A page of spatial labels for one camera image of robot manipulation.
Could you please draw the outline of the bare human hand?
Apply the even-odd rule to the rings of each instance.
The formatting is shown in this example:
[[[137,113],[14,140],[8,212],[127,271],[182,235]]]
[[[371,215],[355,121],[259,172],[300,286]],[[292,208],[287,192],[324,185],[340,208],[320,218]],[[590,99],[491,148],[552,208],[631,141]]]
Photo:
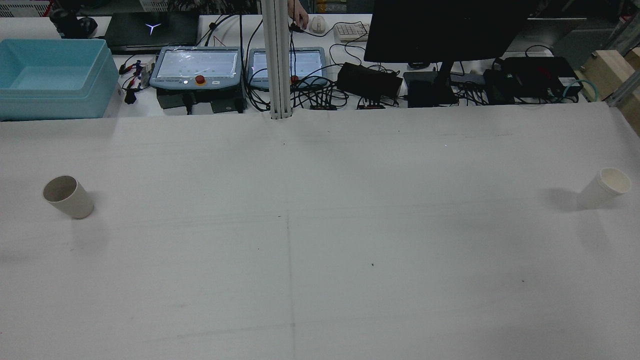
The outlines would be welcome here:
[[[299,0],[288,0],[287,2],[288,16],[293,20],[297,27],[306,30],[309,24],[309,14]]]

